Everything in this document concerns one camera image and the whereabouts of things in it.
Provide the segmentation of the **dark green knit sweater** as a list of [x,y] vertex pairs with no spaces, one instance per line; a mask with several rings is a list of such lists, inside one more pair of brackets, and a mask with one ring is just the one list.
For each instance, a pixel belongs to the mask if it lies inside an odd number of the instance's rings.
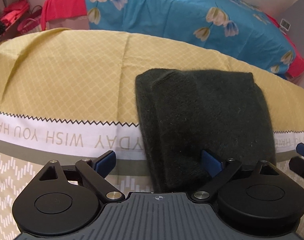
[[268,106],[252,73],[151,69],[136,77],[135,96],[156,192],[205,185],[203,150],[246,166],[275,163]]

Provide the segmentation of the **beige patterned bed sheet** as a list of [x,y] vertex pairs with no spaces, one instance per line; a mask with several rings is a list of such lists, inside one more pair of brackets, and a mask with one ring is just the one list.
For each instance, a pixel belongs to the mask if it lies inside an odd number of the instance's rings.
[[117,165],[108,181],[123,193],[152,191],[135,77],[153,68],[252,73],[271,115],[277,167],[304,188],[288,166],[296,145],[304,143],[303,88],[185,42],[52,29],[0,43],[0,239],[19,234],[12,204],[50,160],[72,165],[114,150]]

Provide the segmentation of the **grey box with label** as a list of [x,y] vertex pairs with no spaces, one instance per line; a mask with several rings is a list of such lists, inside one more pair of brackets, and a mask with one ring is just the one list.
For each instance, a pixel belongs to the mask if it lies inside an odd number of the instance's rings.
[[277,16],[280,22],[282,19],[289,22],[290,29],[287,32],[291,41],[304,58],[304,0],[298,0],[284,12]]

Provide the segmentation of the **red bags on shelf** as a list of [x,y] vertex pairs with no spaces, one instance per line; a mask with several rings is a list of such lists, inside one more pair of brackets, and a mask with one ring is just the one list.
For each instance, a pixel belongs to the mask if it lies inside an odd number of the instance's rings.
[[36,5],[32,9],[28,0],[18,0],[3,9],[0,21],[6,30],[16,26],[19,34],[41,31],[41,16],[43,7]]

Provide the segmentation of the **blue floral quilt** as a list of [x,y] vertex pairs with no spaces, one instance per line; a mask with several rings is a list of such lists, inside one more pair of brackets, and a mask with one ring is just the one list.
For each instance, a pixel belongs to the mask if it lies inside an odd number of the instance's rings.
[[294,47],[268,16],[243,0],[85,0],[89,27],[139,33],[217,50],[284,75]]

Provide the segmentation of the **red blanket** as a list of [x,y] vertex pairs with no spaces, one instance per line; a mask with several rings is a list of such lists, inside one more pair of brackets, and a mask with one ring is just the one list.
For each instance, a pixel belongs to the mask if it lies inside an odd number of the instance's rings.
[[40,25],[45,30],[49,21],[86,15],[85,0],[45,0]]

